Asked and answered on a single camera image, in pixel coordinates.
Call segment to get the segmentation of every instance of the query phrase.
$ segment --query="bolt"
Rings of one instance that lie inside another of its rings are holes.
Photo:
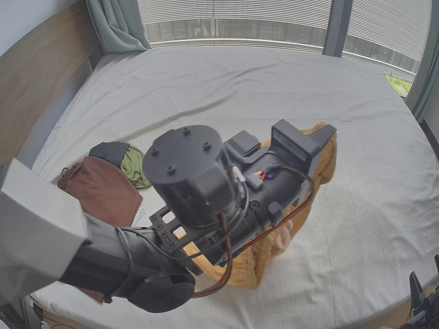
[[[252,210],[257,210],[259,208],[259,202],[257,202],[257,201],[250,202],[250,208]]]
[[[206,141],[206,142],[203,144],[203,149],[204,149],[204,151],[209,151],[211,148],[212,148],[212,145],[211,145],[211,143],[209,143],[208,141]]]
[[[169,175],[172,175],[175,173],[175,167],[171,165],[168,167],[168,169],[166,171]]]

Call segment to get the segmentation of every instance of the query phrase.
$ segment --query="curtain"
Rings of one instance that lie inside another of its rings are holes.
[[[104,53],[148,50],[137,0],[85,0]]]
[[[424,119],[425,112],[433,97],[439,92],[439,0],[431,0],[431,18],[424,56],[418,74],[406,99],[418,123]]]

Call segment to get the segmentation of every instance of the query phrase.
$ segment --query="headboard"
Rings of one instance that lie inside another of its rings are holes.
[[[81,0],[0,57],[0,163],[19,154],[41,113],[98,47]]]

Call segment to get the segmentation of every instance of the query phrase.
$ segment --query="green clothing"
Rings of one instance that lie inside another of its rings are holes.
[[[142,172],[142,163],[145,155],[134,146],[130,146],[120,165],[120,170],[138,190],[151,186]]]

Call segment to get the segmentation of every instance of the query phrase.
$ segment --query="green grass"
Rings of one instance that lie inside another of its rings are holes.
[[[387,78],[388,82],[393,86],[393,89],[395,89],[395,91],[399,95],[406,96],[400,92],[400,90],[396,87],[396,85],[398,84],[398,85],[402,86],[404,88],[404,90],[408,93],[410,88],[411,88],[410,83],[407,83],[406,81],[404,81],[400,78],[397,78],[397,77],[391,77],[390,75],[387,75],[387,74],[385,74],[384,76]]]

